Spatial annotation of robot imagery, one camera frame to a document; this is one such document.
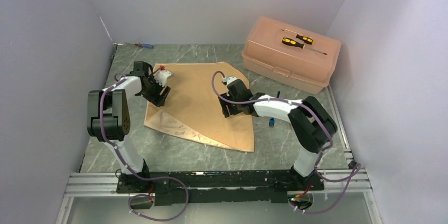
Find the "peach satin napkin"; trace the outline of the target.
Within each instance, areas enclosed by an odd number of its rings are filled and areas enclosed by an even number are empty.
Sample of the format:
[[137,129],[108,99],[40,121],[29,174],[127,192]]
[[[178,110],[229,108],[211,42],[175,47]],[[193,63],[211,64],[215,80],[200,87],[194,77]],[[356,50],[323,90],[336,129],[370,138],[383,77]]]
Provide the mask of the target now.
[[254,151],[252,117],[239,114],[225,118],[217,95],[227,88],[221,76],[212,77],[222,71],[248,87],[249,80],[242,72],[226,62],[169,63],[165,69],[174,74],[167,81],[171,91],[162,107],[147,104],[144,126],[201,144]]

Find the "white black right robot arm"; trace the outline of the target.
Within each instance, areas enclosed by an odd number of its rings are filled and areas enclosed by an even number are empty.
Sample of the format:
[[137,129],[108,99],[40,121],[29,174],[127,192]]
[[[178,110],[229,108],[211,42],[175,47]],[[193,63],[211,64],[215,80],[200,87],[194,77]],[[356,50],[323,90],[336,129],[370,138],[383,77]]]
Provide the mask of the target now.
[[311,174],[326,146],[338,128],[329,113],[312,96],[303,100],[272,97],[262,92],[253,94],[242,80],[231,76],[223,78],[227,87],[218,99],[225,117],[243,113],[254,117],[268,117],[290,123],[300,144],[299,154],[292,167],[291,183],[298,190],[311,184]]

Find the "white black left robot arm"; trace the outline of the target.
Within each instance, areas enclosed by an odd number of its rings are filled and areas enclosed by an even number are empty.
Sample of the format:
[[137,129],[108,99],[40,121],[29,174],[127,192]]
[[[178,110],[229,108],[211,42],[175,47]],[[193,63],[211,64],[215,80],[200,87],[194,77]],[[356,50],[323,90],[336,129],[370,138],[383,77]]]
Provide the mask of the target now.
[[131,128],[128,100],[141,96],[155,107],[162,107],[171,91],[167,82],[173,76],[165,66],[154,68],[137,61],[129,73],[119,74],[114,84],[87,95],[88,134],[114,153],[125,175],[133,175],[131,186],[138,192],[147,191],[152,178],[144,158],[128,137]]

